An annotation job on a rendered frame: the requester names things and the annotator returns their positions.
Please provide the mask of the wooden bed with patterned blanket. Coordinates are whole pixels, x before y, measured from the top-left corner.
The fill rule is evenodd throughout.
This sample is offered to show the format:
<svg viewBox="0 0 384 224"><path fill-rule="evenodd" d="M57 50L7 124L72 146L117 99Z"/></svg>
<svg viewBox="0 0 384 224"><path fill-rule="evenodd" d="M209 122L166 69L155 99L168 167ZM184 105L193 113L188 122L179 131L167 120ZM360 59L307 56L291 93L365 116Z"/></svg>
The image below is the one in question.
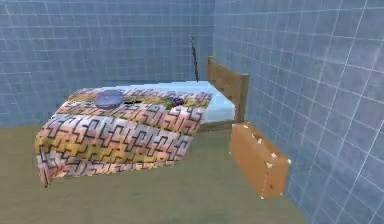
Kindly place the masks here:
<svg viewBox="0 0 384 224"><path fill-rule="evenodd" d="M108 88L73 93L35 138L40 181L172 166L199 132L228 129L245 116L249 76L207 59L206 82L116 87L124 102L94 104ZM169 97L183 105L167 109Z"/></svg>

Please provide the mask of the dark purple green small object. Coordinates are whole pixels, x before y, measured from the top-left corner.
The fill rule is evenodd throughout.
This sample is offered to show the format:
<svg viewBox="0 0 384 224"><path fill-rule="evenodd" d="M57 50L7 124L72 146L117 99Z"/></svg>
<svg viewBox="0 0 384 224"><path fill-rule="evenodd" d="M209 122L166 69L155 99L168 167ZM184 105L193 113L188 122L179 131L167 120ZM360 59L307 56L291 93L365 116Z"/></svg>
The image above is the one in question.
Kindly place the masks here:
<svg viewBox="0 0 384 224"><path fill-rule="evenodd" d="M167 109L183 105L185 101L182 98L169 97L165 100L165 105Z"/></svg>

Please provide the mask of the purple round disc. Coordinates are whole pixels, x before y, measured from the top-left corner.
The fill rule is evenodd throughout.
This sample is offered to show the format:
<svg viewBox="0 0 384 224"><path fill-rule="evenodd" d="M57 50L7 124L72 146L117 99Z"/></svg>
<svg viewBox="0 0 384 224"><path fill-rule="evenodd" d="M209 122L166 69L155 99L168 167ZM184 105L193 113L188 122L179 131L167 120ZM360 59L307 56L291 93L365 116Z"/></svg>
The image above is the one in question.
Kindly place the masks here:
<svg viewBox="0 0 384 224"><path fill-rule="evenodd" d="M119 90L104 90L95 97L94 104L97 108L110 109L121 105L124 95Z"/></svg>

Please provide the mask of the thin black rod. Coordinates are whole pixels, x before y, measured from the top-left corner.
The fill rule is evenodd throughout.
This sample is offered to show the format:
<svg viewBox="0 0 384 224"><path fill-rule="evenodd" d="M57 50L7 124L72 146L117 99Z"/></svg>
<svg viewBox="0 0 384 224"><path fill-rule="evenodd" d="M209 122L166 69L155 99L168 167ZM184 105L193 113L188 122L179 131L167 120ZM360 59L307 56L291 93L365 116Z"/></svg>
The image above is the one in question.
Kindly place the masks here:
<svg viewBox="0 0 384 224"><path fill-rule="evenodd" d="M191 49L192 49L192 57L193 57L193 66L194 66L195 79L196 79L196 82L199 82L197 54L196 54L196 48L195 48L194 37L193 36L191 36Z"/></svg>

